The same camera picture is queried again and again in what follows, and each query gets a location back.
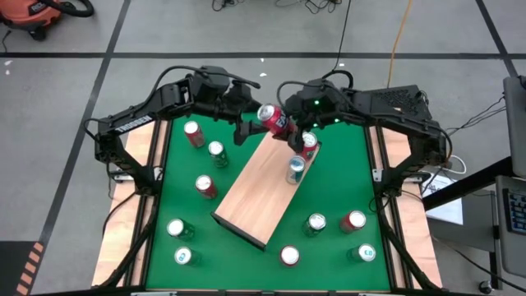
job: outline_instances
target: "wooden table frame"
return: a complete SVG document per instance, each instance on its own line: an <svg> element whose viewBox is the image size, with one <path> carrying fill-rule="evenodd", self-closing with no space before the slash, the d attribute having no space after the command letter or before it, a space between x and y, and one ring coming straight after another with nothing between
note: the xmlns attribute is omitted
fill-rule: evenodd
<svg viewBox="0 0 526 296"><path fill-rule="evenodd" d="M372 168L380 169L387 165L396 166L410 154L405 135L374 127L364 129L364 133ZM166 139L169 139L170 136L171 124L166 122L150 123L129 133L126 150L142 164L164 167L169 146L169 141ZM405 184L403 189L420 196L416 184ZM133 190L132 182L117 184L111 207L114 208ZM106 234L103 238L92 285L104 282L124 258L132 241L137 238L149 219L153 202L152 197L134 198L113 215L113 218L108 222ZM390 206L386 207L385 215L420 269L434 284L441 286L441 278L422 203L407 193L403 193L401 197L394 199ZM392 244L386 238L383 239L391 288L417 289L418 283L412 279ZM150 237L143 244L136 260L131 264L119 285L145 284L147 272L143 271L147 270L149 265L152 241L153 239Z"/></svg>

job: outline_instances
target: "green soda can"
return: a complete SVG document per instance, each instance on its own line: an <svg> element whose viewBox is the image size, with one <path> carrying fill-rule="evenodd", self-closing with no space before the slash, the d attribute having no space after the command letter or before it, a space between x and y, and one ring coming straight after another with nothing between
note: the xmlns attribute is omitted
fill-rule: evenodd
<svg viewBox="0 0 526 296"><path fill-rule="evenodd" d="M194 226L183 219L173 219L166 226L168 234L183 241L188 241L194 237Z"/></svg>
<svg viewBox="0 0 526 296"><path fill-rule="evenodd" d="M191 250L189 247L180 247L177 249L173 258L177 264L184 266L196 266L201 262L201 254Z"/></svg>
<svg viewBox="0 0 526 296"><path fill-rule="evenodd" d="M325 229L325 224L325 217L320 213L314 213L303 222L303 233L313 238Z"/></svg>
<svg viewBox="0 0 526 296"><path fill-rule="evenodd" d="M213 141L208 145L208 152L214 161L214 165L218 168L224 168L228 164L227 151L223 144L218 141Z"/></svg>
<svg viewBox="0 0 526 296"><path fill-rule="evenodd" d="M372 245L368 243L364 243L347 251L347 258L351 261L371 262L375 259L375 257L375 248L373 248Z"/></svg>

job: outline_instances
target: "robotic manipulator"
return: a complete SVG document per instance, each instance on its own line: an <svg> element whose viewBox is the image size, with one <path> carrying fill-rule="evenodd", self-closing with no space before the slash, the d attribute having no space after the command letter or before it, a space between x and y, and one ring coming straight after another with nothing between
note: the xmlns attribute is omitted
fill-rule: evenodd
<svg viewBox="0 0 526 296"><path fill-rule="evenodd" d="M175 69L193 73L158 87L163 76ZM327 80L335 74L345 75L348 86L337 88ZM302 89L283 103L280 91L288 84L300 85ZM94 136L95 158L113 163L132 176L139 194L155 195L159 193L159 180L154 177L153 168L139 164L129 155L119 136L154 120L172 120L195 113L234 124L236 145L242 145L251 135L270 131L275 139L286 141L298 153L303 149L303 132L314 127L323 129L347 123L403 133L408 136L411 154L396 167L376 170L377 196L398 196L407 177L425 165L447 161L449 137L431 120L427 97L417 86L360 91L353 89L353 76L349 72L336 70L308 83L284 82L277 91L279 105L261 105L252 98L249 86L261 88L258 83L230 74L222 67L170 67L161 74L146 101L95 120L99 124ZM243 113L254 112L259 122L243 121Z"/></svg>

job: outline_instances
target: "concrete floor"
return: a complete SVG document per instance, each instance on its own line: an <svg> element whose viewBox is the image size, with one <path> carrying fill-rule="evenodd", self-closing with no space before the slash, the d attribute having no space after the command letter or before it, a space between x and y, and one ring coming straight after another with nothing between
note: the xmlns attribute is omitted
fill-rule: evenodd
<svg viewBox="0 0 526 296"><path fill-rule="evenodd" d="M345 4L312 15L302 5L277 8L274 0L246 0L221 12L211 10L211 0L92 2L94 17L66 16L44 42L13 31L9 53L0 53L0 240L44 238L35 294L88 289L92 280L109 199L93 142L78 132L83 117L140 103L160 72L177 64L225 67L260 82L252 94L273 102L281 81L306 81L334 66L346 10ZM425 90L442 127L464 123L501 97L502 79L510 74L503 59L518 58L512 64L526 73L526 2L484 1L505 50L521 53L513 56L496 46L478 2L413 1L399 43L399 53L415 54L394 62L391 85ZM406 4L353 1L340 63L354 74L356 88L385 87ZM0 36L6 30L0 27ZM164 81L185 74L173 72ZM505 115L458 132L453 141L473 173L509 154ZM50 209L58 213L56 222ZM486 253L457 247L488 266ZM445 287L476 293L487 277L454 252L435 248ZM526 286L525 279L506 279ZM495 294L517 292L505 287Z"/></svg>

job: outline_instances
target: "white paper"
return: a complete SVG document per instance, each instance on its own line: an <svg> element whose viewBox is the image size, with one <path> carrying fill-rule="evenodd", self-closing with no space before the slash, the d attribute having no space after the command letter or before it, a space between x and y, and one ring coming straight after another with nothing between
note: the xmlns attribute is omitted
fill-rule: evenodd
<svg viewBox="0 0 526 296"><path fill-rule="evenodd" d="M425 188L429 183L429 178L426 182L422 183L422 188ZM433 182L427 187L426 191L423 193L424 198L426 196L441 190L444 187L449 186L451 183L456 182L455 180L450 180L447 177L442 177L440 175L436 176ZM445 205L439 206L433 210L428 210L426 216L438 219L450 223L455 223L458 225L464 224L464 218L462 216L462 200L456 199L454 201L448 202Z"/></svg>

